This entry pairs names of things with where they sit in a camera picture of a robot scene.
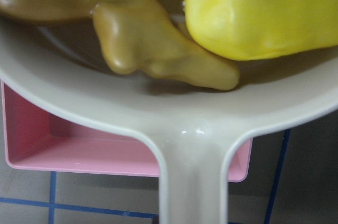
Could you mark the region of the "tan ginger root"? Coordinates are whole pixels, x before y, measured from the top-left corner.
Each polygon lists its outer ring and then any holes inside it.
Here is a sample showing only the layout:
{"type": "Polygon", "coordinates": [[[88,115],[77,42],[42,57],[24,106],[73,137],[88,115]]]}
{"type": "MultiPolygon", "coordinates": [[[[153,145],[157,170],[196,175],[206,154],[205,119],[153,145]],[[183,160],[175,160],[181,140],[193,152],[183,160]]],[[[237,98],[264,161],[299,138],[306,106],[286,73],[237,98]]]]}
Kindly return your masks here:
{"type": "Polygon", "coordinates": [[[47,25],[90,19],[108,67],[198,87],[237,86],[236,64],[210,53],[178,29],[157,0],[1,0],[1,14],[47,25]]]}

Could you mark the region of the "yellow potato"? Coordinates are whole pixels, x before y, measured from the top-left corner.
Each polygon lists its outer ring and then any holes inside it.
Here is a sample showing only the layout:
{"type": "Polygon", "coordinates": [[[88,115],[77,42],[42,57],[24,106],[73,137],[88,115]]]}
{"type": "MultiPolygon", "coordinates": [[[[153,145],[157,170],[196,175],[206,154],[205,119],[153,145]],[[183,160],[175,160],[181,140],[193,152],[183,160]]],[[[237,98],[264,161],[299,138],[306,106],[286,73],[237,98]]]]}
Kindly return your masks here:
{"type": "Polygon", "coordinates": [[[193,40],[238,61],[337,45],[337,0],[184,0],[193,40]]]}

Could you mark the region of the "beige plastic dustpan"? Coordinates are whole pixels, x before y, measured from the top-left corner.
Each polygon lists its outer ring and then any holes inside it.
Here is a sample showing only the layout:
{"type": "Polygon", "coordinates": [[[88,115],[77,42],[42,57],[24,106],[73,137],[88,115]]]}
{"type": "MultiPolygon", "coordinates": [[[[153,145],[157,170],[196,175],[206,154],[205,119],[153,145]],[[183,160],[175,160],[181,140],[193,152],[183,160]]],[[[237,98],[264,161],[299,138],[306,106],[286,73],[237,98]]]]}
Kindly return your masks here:
{"type": "MultiPolygon", "coordinates": [[[[250,138],[337,109],[337,48],[240,64],[244,83],[219,92],[121,76],[100,53],[92,16],[99,0],[1,0],[1,79],[70,122],[144,143],[159,164],[161,223],[225,223],[227,176],[250,138]]],[[[147,17],[181,21],[180,0],[132,2],[147,17]]]]}

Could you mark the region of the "pink plastic bin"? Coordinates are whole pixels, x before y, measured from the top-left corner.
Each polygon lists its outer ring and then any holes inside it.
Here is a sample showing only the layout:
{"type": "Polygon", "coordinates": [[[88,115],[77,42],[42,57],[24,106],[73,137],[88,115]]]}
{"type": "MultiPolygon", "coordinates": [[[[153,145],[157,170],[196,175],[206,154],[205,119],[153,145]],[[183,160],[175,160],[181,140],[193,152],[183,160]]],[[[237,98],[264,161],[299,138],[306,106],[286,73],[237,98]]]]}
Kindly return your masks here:
{"type": "Polygon", "coordinates": [[[143,78],[93,85],[2,81],[6,160],[15,169],[242,181],[249,137],[234,128],[231,93],[143,78]]]}

